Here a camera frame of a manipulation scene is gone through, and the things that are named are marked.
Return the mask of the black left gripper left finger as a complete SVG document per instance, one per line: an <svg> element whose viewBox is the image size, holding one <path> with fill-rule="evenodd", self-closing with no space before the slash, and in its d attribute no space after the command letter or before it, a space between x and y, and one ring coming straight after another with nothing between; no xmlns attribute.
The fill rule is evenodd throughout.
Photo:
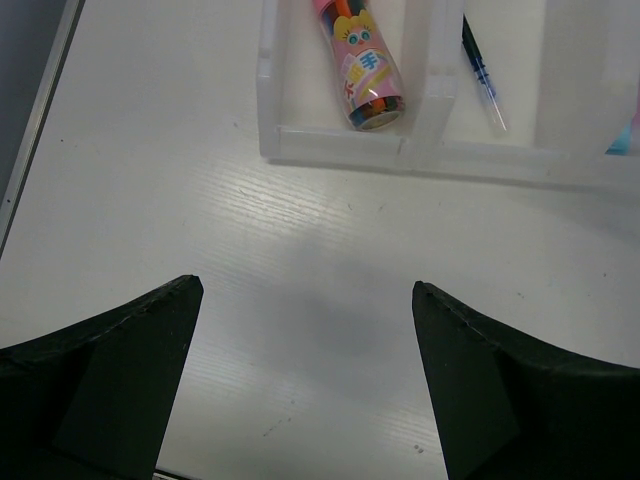
<svg viewBox="0 0 640 480"><path fill-rule="evenodd" d="M152 478L203 295L183 275L2 349L2 478Z"/></svg>

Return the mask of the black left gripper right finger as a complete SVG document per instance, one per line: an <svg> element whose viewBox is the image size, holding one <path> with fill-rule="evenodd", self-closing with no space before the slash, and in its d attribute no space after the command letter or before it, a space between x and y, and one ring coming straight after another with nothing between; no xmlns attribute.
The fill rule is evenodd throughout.
<svg viewBox="0 0 640 480"><path fill-rule="evenodd" d="M433 284L412 292L451 479L635 479L639 372L554 346Z"/></svg>

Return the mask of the blue highlighter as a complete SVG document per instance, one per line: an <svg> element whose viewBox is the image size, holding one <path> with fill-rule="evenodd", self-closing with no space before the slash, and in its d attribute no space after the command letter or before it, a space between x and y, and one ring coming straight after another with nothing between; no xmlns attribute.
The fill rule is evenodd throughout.
<svg viewBox="0 0 640 480"><path fill-rule="evenodd" d="M638 156L640 149L639 113L636 113L631 123L625 127L619 137L606 151L607 155Z"/></svg>

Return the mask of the pink-lidded small bottle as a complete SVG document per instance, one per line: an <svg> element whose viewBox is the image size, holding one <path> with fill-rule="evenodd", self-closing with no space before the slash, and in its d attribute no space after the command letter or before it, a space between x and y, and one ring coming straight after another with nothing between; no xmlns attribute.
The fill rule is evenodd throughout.
<svg viewBox="0 0 640 480"><path fill-rule="evenodd" d="M312 3L330 47L341 107L358 131L383 128L405 111L402 79L369 3Z"/></svg>

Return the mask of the dark blue pen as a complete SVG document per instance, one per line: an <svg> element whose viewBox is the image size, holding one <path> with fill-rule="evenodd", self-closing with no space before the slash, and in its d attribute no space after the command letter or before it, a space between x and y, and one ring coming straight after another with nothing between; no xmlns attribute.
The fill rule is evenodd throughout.
<svg viewBox="0 0 640 480"><path fill-rule="evenodd" d="M483 55L466 16L463 16L461 37L462 46L475 77L479 97L487 115L489 125L497 136L505 135L508 131L508 126L504 111L500 105L497 90L490 77Z"/></svg>

